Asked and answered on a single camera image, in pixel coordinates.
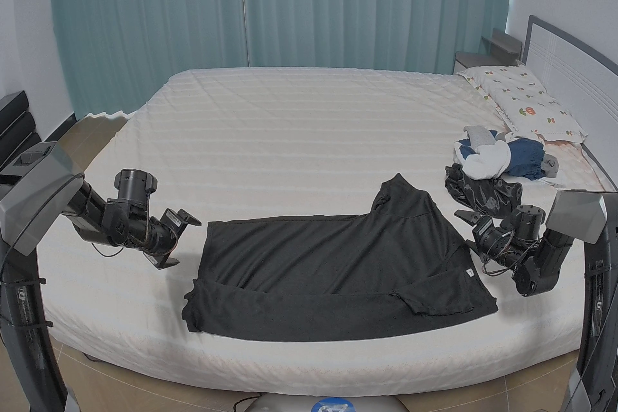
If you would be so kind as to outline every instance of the bed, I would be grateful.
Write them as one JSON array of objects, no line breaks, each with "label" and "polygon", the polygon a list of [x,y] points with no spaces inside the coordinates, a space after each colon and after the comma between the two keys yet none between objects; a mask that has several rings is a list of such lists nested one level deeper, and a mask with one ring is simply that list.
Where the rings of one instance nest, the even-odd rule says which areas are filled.
[{"label": "bed", "polygon": [[[549,25],[534,22],[525,57],[551,91],[556,71],[547,64],[561,66],[560,57],[580,48],[555,31],[548,38]],[[566,44],[558,54],[556,37]],[[589,58],[574,70],[596,70]],[[563,93],[571,85],[580,87],[569,78],[561,80]],[[608,94],[613,95],[610,101],[618,100],[615,89],[606,89]],[[550,144],[547,151],[559,159],[569,188],[611,188],[615,170],[605,166],[604,173],[586,158],[599,158],[599,141],[593,138],[597,123],[574,114],[588,127],[588,153],[566,143]],[[334,68],[192,70],[173,76],[138,110],[86,176],[107,198],[116,197],[118,170],[151,172],[159,181],[151,197],[152,215],[166,207],[184,208],[205,224],[275,215],[363,214],[380,183],[400,172],[428,191],[470,238],[469,226],[453,217],[460,205],[444,188],[444,167],[452,163],[453,142],[471,124],[503,128],[498,113],[459,75]],[[607,153],[613,152],[601,150],[599,163],[612,167]],[[519,180],[523,202],[548,211],[555,189]],[[183,296],[192,289],[205,236],[205,228],[189,227],[174,251],[180,264],[159,272],[136,251],[104,259],[59,218],[38,250],[40,272],[48,279],[42,293],[46,315],[54,322],[50,334],[152,377],[215,389],[316,396],[450,389],[514,372],[579,345],[579,241],[549,293],[523,298],[508,275],[483,276],[499,310],[475,321],[386,339],[282,343],[187,331],[181,320]]]}]

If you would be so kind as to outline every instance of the floor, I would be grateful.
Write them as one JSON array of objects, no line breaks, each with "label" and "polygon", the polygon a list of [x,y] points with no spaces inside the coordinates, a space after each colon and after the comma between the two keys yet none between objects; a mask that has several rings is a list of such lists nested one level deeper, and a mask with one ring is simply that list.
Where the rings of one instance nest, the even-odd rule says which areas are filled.
[{"label": "floor", "polygon": [[[82,168],[122,128],[126,119],[87,117],[59,141]],[[253,393],[208,390],[162,381],[105,362],[90,362],[81,352],[52,341],[60,370],[82,412],[232,412],[237,400]],[[576,363],[571,352],[478,385],[402,395],[410,412],[557,412]],[[1,410],[27,412],[28,404],[0,345]],[[239,405],[243,412],[250,401]]]}]

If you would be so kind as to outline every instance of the pile of clothes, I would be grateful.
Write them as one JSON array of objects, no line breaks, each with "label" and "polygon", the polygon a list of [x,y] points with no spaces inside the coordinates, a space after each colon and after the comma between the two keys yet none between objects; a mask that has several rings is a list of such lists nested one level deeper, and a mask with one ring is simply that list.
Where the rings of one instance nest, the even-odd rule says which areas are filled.
[{"label": "pile of clothes", "polygon": [[521,204],[523,187],[503,173],[530,180],[555,177],[559,164],[543,143],[481,125],[463,128],[467,138],[455,142],[454,163],[446,167],[445,187],[461,204],[494,218],[505,218]]}]

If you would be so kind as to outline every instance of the nightstand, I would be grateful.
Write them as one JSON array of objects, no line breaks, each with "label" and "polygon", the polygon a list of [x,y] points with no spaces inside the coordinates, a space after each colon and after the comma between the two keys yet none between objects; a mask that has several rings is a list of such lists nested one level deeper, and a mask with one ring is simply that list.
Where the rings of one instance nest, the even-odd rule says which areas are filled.
[{"label": "nightstand", "polygon": [[508,34],[494,29],[491,37],[481,39],[489,47],[489,55],[471,52],[455,53],[453,74],[470,67],[483,65],[515,65],[521,55],[521,41]]}]

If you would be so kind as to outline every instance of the floral pillowcase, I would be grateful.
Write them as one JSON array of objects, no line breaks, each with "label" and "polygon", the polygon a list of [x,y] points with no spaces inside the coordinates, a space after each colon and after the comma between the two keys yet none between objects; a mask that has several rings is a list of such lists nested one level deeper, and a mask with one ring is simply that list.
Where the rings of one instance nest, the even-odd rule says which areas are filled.
[{"label": "floral pillowcase", "polygon": [[587,136],[525,65],[472,67],[458,74],[496,106],[514,132],[534,132],[545,141],[572,143],[583,143]]}]

